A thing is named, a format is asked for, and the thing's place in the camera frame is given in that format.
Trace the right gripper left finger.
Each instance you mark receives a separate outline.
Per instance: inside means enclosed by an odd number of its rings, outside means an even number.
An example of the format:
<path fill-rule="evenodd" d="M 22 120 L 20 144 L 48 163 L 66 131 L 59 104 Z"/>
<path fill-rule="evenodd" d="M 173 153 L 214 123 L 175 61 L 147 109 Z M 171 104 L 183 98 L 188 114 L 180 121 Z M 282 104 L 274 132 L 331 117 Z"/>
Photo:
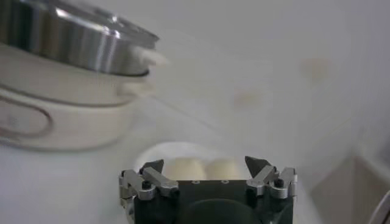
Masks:
<path fill-rule="evenodd" d="M 164 161 L 160 159 L 145 163 L 139 171 L 123 170 L 119 176 L 119 199 L 127 201 L 136 197 L 149 201 L 157 194 L 166 198 L 178 198 L 179 183 L 161 173 L 163 165 Z"/>

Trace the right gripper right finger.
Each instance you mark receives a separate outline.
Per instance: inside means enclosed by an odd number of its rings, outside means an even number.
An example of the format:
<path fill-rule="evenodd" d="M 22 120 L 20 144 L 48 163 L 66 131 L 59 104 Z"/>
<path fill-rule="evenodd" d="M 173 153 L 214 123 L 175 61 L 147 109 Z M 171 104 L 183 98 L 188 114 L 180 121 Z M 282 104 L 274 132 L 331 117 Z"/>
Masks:
<path fill-rule="evenodd" d="M 245 163 L 251 179 L 246 186 L 255 192 L 257 197 L 263 196 L 266 190 L 272 198 L 284 200 L 297 196 L 297 171 L 286 167 L 281 172 L 265 159 L 245 156 Z"/>

